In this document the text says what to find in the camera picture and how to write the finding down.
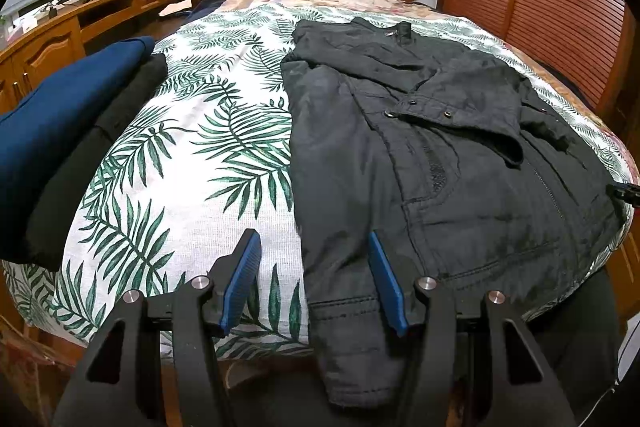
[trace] floral blanket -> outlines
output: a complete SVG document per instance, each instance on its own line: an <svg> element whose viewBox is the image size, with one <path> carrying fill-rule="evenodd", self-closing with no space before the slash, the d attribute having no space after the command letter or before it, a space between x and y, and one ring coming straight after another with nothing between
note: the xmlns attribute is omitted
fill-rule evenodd
<svg viewBox="0 0 640 427"><path fill-rule="evenodd" d="M468 20L273 2L215 12L156 46L167 56L168 78L95 173L70 230L62 270L3 264L20 313L44 330L86 343L124 291L151 296L174 290L206 273L251 227L262 239L262 263L242 323L216 344L216 352L223 358L308 353L280 61L293 48L291 33L300 19L348 22L355 16L377 26L409 20L420 34L504 60L531 79L616 180L637 181L624 148L596 121ZM630 208L626 213L626 227L592 271L622 241ZM170 354L170 334L163 335L161 349Z"/></svg>

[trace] folded blue clothing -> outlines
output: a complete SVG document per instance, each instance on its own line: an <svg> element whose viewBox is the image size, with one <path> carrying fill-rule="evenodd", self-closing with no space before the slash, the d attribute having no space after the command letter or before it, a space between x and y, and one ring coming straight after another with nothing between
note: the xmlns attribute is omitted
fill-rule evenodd
<svg viewBox="0 0 640 427"><path fill-rule="evenodd" d="M20 263L17 245L44 186L153 48L151 37L116 42L47 77L0 116L0 259Z"/></svg>

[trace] bed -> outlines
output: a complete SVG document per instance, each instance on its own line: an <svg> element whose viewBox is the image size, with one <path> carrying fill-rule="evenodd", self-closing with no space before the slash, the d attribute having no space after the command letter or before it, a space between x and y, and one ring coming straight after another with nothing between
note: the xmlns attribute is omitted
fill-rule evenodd
<svg viewBox="0 0 640 427"><path fill-rule="evenodd" d="M377 26L410 20L420 34L501 58L530 78L614 179L638 183L633 159L600 119L535 61L469 20L401 0L226 0L156 44L167 56L169 76L98 168L60 272L3 263L25 320L85 344L124 291L173 291L207 272L251 227L262 238L260 271L241 325L216 344L216 353L230 359L309 354L280 61L292 49L300 19L348 22L354 16ZM624 239L630 208L626 214L626 226L592 272ZM170 356L169 333L161 343Z"/></svg>

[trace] metal screw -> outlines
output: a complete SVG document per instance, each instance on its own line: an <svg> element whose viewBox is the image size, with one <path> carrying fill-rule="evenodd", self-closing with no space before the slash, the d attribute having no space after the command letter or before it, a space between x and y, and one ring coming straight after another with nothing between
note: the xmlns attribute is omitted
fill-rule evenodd
<svg viewBox="0 0 640 427"><path fill-rule="evenodd" d="M487 296L489 297L489 300L494 304L502 304L505 300L504 293L498 290L491 290L489 293L487 293Z"/></svg>
<svg viewBox="0 0 640 427"><path fill-rule="evenodd" d="M124 292L124 295L122 296L122 299L127 304L131 304L132 302L135 302L138 299L140 299L140 292L138 290L129 290L127 292Z"/></svg>
<svg viewBox="0 0 640 427"><path fill-rule="evenodd" d="M433 290L438 285L438 282L433 277L420 277L418 279L418 286L423 290Z"/></svg>
<svg viewBox="0 0 640 427"><path fill-rule="evenodd" d="M196 288L196 290L202 290L207 284L209 284L209 277L206 275L198 275L191 280L191 286Z"/></svg>

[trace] blue gripper pad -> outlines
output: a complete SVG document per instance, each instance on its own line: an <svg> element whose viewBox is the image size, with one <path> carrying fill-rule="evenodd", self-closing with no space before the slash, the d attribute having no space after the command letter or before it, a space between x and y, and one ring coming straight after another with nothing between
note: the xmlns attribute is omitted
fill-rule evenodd
<svg viewBox="0 0 640 427"><path fill-rule="evenodd" d="M233 253L220 257L213 265L214 292L218 295L224 292L219 325L225 335L240 323L261 258L260 235L253 229L246 229Z"/></svg>
<svg viewBox="0 0 640 427"><path fill-rule="evenodd" d="M409 327L404 316L404 296L375 232L369 233L369 266L386 321L396 330L399 337L404 337Z"/></svg>

